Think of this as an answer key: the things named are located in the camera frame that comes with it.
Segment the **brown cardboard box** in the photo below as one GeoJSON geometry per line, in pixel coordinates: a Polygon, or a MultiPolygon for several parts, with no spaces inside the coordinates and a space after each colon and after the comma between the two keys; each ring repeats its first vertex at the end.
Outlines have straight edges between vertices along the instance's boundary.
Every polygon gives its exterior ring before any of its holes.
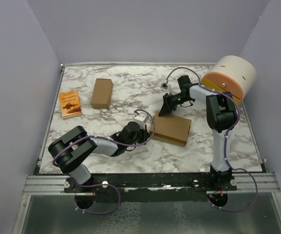
{"type": "Polygon", "coordinates": [[[159,117],[159,111],[155,112],[155,133],[153,139],[163,142],[186,146],[192,120],[175,115],[159,117]]]}

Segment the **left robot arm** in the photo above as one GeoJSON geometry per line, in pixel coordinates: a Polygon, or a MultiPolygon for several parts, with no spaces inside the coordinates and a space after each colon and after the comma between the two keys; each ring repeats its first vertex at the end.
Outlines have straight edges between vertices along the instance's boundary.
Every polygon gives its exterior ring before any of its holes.
{"type": "Polygon", "coordinates": [[[75,180],[75,186],[85,193],[92,187],[91,174],[83,164],[90,154],[102,154],[116,157],[125,153],[129,147],[146,144],[151,138],[147,126],[141,127],[134,121],[109,138],[89,135],[82,126],[76,126],[60,138],[53,141],[48,152],[53,165],[75,180]]]}

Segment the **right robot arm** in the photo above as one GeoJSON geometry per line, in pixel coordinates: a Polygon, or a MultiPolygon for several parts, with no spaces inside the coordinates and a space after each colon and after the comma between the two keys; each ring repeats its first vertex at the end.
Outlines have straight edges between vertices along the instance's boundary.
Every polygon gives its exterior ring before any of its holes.
{"type": "Polygon", "coordinates": [[[210,165],[211,177],[209,187],[219,191],[232,179],[232,169],[229,163],[231,130],[239,121],[239,109],[232,100],[230,92],[219,92],[205,88],[198,83],[192,83],[189,76],[177,79],[180,92],[174,95],[163,95],[163,105],[159,116],[172,114],[178,105],[198,100],[206,105],[206,119],[213,133],[213,159],[210,165]]]}

